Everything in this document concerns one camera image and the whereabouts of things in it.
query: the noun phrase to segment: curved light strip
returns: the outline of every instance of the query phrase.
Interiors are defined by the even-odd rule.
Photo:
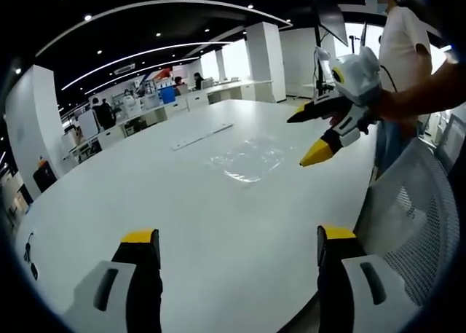
[[[86,74],[83,74],[82,76],[80,76],[80,78],[76,78],[74,81],[72,81],[71,83],[65,85],[64,87],[61,88],[61,90],[65,90],[67,87],[73,85],[74,83],[78,82],[79,80],[91,75],[92,73],[95,73],[97,71],[100,71],[101,69],[105,68],[105,67],[109,67],[111,65],[114,65],[115,63],[118,63],[120,61],[124,61],[124,60],[127,60],[128,58],[135,58],[137,56],[141,56],[141,55],[144,55],[144,54],[148,54],[150,52],[155,52],[155,51],[160,51],[160,50],[166,50],[166,49],[174,49],[176,47],[191,47],[191,46],[194,46],[194,45],[212,45],[212,44],[231,44],[232,42],[196,42],[196,43],[186,43],[186,44],[177,44],[177,45],[170,45],[168,47],[158,47],[156,49],[151,49],[151,50],[146,50],[146,51],[143,51],[143,52],[139,52],[137,54],[133,54],[133,55],[130,55],[130,56],[126,56],[124,58],[120,58],[119,60],[115,60],[115,61],[112,61],[110,63],[107,63],[106,65],[103,65],[101,67],[98,67],[94,70],[92,70],[91,72],[88,72]]]
[[[84,94],[87,95],[88,93],[91,93],[92,91],[97,90],[99,87],[103,87],[103,86],[105,86],[105,85],[107,85],[107,84],[110,84],[110,83],[112,83],[112,82],[115,82],[115,81],[118,80],[118,79],[125,78],[125,77],[130,76],[131,74],[134,74],[134,73],[139,73],[139,72],[145,71],[145,70],[147,70],[147,69],[155,68],[155,67],[160,67],[160,66],[169,65],[169,64],[171,64],[171,63],[184,62],[184,61],[191,61],[191,60],[197,60],[197,59],[198,59],[198,58],[184,58],[184,59],[182,59],[182,60],[164,62],[164,63],[161,63],[161,64],[159,64],[159,65],[145,67],[145,68],[143,68],[143,69],[139,69],[139,70],[137,70],[137,71],[134,71],[134,72],[125,74],[124,76],[115,78],[115,79],[111,80],[110,82],[103,83],[103,84],[99,85],[98,87],[95,87],[94,89],[89,90],[87,93],[84,93]]]
[[[56,38],[54,38],[49,44],[45,45],[45,47],[43,47],[42,49],[40,49],[40,51],[38,53],[36,53],[36,57],[40,56],[45,50],[47,50],[51,45],[56,43],[58,40],[62,39],[66,34],[74,31],[75,29],[78,29],[79,27],[84,26],[86,23],[91,23],[92,21],[95,21],[98,18],[114,14],[115,12],[124,11],[126,9],[132,9],[134,7],[145,7],[145,6],[148,6],[148,5],[174,4],[174,3],[176,3],[176,4],[206,4],[206,5],[216,5],[216,6],[219,6],[219,7],[231,7],[233,9],[244,10],[246,12],[253,12],[255,14],[262,15],[262,16],[268,17],[270,19],[273,19],[273,20],[279,21],[281,23],[284,23],[286,25],[292,26],[291,23],[286,22],[285,20],[282,20],[281,18],[278,18],[276,16],[269,15],[269,14],[267,14],[265,12],[254,10],[254,9],[248,9],[247,7],[242,7],[240,5],[234,5],[234,4],[230,4],[230,3],[223,3],[223,2],[220,2],[220,1],[211,1],[211,0],[151,0],[151,1],[144,1],[144,2],[141,2],[141,3],[134,3],[134,4],[124,5],[123,7],[116,7],[115,9],[111,9],[111,10],[102,12],[102,13],[96,15],[96,16],[92,16],[92,18],[89,21],[82,21],[82,22],[74,25],[70,29],[64,31],[62,34],[60,34]]]

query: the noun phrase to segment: white pillar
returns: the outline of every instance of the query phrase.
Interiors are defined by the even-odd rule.
[[[272,80],[273,102],[285,100],[285,73],[278,27],[263,22],[248,27],[246,31],[253,80]]]
[[[216,58],[217,58],[217,66],[218,66],[218,78],[219,78],[219,81],[222,82],[226,78],[224,53],[222,49],[216,51]]]
[[[6,101],[9,142],[16,165],[33,199],[41,192],[33,179],[39,158],[50,163],[57,179],[64,175],[61,136],[53,72],[32,66],[13,87]]]

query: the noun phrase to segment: ceiling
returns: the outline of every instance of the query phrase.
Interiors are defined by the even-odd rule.
[[[275,23],[279,28],[315,26],[317,22],[311,0],[203,0],[236,7],[175,0],[169,4],[147,4],[99,17],[99,14],[112,9],[149,1],[162,0],[1,0],[2,15],[9,16],[4,27],[8,34],[4,40],[7,47],[3,50],[7,51],[0,54],[0,64],[7,65],[2,69],[7,75],[3,77],[4,89],[11,87],[18,78],[12,75],[12,67],[26,69],[33,63],[38,64],[54,71],[58,103],[66,111],[85,102],[92,95],[84,94],[88,90],[113,80],[115,76],[110,73],[117,68],[134,63],[135,70],[138,70],[182,59],[198,46],[146,53],[96,71],[61,90],[81,75],[128,55],[174,44],[208,42],[234,28],[237,32],[222,41],[238,40],[244,37],[243,28],[260,21]],[[339,4],[364,4],[364,0],[335,1]],[[271,17],[240,8],[249,4],[254,6],[254,10]],[[93,18],[85,23],[87,14]],[[291,19],[293,26],[285,22],[287,19]],[[358,17],[352,16],[352,19],[357,20]],[[83,26],[57,40],[35,58],[54,38],[80,23]],[[203,52],[220,47],[204,46]]]

